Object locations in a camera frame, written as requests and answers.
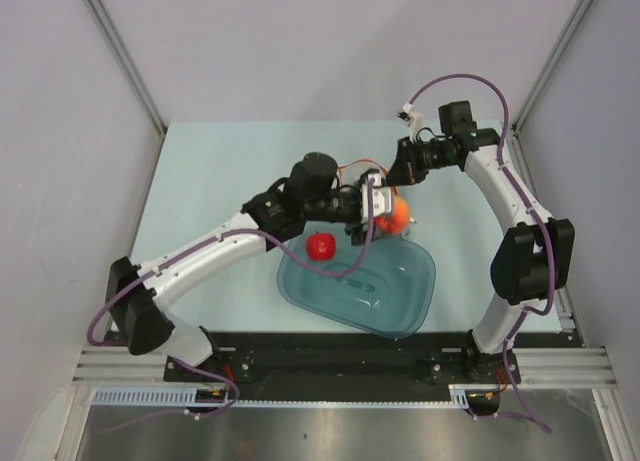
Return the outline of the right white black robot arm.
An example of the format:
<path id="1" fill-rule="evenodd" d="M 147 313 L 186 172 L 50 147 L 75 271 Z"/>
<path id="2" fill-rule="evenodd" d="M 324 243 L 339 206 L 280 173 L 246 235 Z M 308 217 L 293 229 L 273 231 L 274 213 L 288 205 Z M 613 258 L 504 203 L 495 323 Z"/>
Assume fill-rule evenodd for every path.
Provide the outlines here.
<path id="1" fill-rule="evenodd" d="M 420 137 L 422 116 L 405 103 L 398 118 L 408 136 L 397 143 L 386 180 L 412 186 L 436 169 L 458 167 L 480 189 L 495 214 L 503 239 L 490 265 L 493 298 L 466 336 L 461 370 L 473 382 L 506 371 L 509 351 L 526 318 L 545 316 L 555 292 L 566 285 L 575 228 L 555 218 L 534 197 L 504 156 L 504 142 L 492 128 L 478 128 L 467 101 L 439 108 L 442 134 Z"/>

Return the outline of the blue transparent plastic tub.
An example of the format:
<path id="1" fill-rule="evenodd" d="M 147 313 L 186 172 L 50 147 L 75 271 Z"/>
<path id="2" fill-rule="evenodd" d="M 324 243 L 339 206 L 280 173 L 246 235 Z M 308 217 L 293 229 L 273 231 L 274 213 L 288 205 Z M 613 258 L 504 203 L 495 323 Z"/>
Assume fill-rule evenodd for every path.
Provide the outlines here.
<path id="1" fill-rule="evenodd" d="M 319 276 L 284 255 L 277 287 L 290 304 L 386 338 L 406 338 L 422 326 L 435 289 L 429 252 L 402 237 L 369 245 L 364 261 L 341 278 Z"/>

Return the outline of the orange toy peach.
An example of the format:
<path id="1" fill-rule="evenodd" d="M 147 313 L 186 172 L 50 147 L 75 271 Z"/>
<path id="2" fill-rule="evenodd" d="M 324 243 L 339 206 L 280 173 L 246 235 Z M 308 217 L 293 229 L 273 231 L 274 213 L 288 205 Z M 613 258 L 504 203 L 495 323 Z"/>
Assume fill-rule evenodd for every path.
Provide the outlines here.
<path id="1" fill-rule="evenodd" d="M 376 217 L 374 224 L 383 233 L 396 236 L 406 230 L 410 224 L 410 219 L 411 214 L 408 203 L 404 198 L 396 196 L 392 213 Z"/>

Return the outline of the clear orange zip top bag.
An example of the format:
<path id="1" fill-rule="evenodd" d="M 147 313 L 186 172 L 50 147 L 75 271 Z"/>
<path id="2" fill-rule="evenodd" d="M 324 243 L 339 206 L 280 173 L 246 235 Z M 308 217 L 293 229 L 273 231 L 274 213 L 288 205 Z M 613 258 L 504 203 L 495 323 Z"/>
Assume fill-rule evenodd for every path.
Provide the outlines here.
<path id="1" fill-rule="evenodd" d="M 364 240 L 369 228 L 372 239 L 406 237 L 414 222 L 407 201 L 386 183 L 388 170 L 373 159 L 363 158 L 338 167 L 341 189 L 354 188 L 362 202 L 362 220 L 346 230 L 353 242 Z"/>

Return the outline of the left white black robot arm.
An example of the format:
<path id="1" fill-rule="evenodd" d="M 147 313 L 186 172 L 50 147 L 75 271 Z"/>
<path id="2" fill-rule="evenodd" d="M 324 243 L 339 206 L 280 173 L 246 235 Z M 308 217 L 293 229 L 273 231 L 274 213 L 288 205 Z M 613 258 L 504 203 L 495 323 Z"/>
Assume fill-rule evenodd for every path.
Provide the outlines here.
<path id="1" fill-rule="evenodd" d="M 366 252 L 374 237 L 374 221 L 394 207 L 393 190 L 384 174 L 371 168 L 352 184 L 338 179 L 338 165 L 329 155 L 312 152 L 242 205 L 221 226 L 170 254 L 141 264 L 128 257 L 109 270 L 105 309 L 123 344 L 133 356 L 159 351 L 177 359 L 197 379 L 214 378 L 221 368 L 204 328 L 170 315 L 185 294 L 229 267 L 273 248 L 304 269 L 339 278 L 350 269 L 326 271 L 311 266 L 287 247 L 307 223 L 342 223 L 355 244 Z"/>

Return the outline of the red toy apple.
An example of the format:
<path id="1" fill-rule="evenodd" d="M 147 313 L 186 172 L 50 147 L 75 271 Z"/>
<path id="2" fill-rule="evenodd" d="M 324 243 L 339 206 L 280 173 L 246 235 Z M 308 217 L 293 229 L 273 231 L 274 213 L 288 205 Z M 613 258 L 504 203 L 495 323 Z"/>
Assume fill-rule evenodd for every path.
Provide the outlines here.
<path id="1" fill-rule="evenodd" d="M 335 237 L 326 232 L 309 235 L 305 242 L 305 252 L 314 262 L 325 262 L 334 258 L 337 246 Z"/>

